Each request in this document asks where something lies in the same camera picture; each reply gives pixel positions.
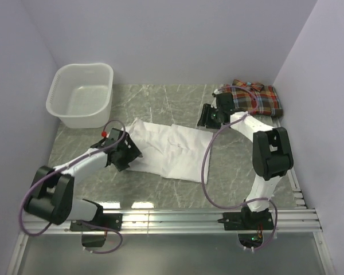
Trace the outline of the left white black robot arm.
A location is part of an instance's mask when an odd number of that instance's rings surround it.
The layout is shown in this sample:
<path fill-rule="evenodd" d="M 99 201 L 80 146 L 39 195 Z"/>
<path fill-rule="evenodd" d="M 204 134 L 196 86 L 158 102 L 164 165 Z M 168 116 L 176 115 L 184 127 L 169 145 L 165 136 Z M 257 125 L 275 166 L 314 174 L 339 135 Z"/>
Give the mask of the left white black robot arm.
<path fill-rule="evenodd" d="M 76 159 L 56 167 L 40 167 L 30 192 L 25 196 L 22 209 L 54 225 L 60 225 L 71 215 L 79 214 L 90 230 L 99 230 L 104 223 L 103 214 L 98 212 L 100 206 L 85 199 L 76 202 L 75 184 L 110 165 L 123 171 L 142 156 L 127 132 L 113 128 Z"/>

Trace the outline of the white long sleeve shirt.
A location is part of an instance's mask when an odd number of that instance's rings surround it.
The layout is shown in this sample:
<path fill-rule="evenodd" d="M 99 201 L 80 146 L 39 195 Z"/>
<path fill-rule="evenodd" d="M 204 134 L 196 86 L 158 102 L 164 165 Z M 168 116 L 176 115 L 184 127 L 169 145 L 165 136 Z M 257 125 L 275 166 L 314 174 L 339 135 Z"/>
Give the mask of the white long sleeve shirt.
<path fill-rule="evenodd" d="M 201 182 L 201 167 L 213 133 L 181 125 L 161 125 L 135 119 L 126 127 L 142 153 L 129 170 L 163 178 Z"/>

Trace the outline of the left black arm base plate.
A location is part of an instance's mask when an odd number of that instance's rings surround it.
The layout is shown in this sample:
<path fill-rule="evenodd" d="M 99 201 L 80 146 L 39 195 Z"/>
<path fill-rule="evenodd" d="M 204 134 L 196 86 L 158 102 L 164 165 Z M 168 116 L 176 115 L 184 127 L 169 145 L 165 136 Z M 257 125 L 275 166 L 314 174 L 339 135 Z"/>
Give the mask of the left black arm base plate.
<path fill-rule="evenodd" d="M 123 214 L 100 214 L 92 221 L 72 221 L 69 231 L 81 233 L 81 244 L 86 249 L 102 248 L 108 233 L 119 234 L 122 227 Z"/>

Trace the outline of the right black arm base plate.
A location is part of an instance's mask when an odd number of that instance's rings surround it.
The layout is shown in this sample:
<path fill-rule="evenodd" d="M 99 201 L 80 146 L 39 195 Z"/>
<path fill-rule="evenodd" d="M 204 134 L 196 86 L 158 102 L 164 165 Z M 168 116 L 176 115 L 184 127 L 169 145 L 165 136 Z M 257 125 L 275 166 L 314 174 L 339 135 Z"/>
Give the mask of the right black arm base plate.
<path fill-rule="evenodd" d="M 223 224 L 225 231 L 238 231 L 239 243 L 246 249 L 261 247 L 264 242 L 264 230 L 275 228 L 272 214 L 268 209 L 256 213 L 244 207 L 239 213 L 223 213 L 217 222 Z"/>

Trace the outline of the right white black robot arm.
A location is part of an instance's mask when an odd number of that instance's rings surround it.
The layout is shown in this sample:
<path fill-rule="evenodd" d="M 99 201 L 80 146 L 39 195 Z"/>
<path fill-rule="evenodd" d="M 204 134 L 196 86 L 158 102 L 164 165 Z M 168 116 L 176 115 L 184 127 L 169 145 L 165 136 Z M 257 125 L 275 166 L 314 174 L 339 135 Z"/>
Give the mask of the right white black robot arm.
<path fill-rule="evenodd" d="M 262 123 L 235 107 L 230 93 L 214 93 L 214 103 L 205 104 L 199 126 L 222 132 L 231 128 L 252 142 L 252 165 L 256 173 L 249 195 L 236 218 L 221 219 L 236 230 L 273 228 L 270 199 L 277 184 L 294 165 L 288 132 Z"/>

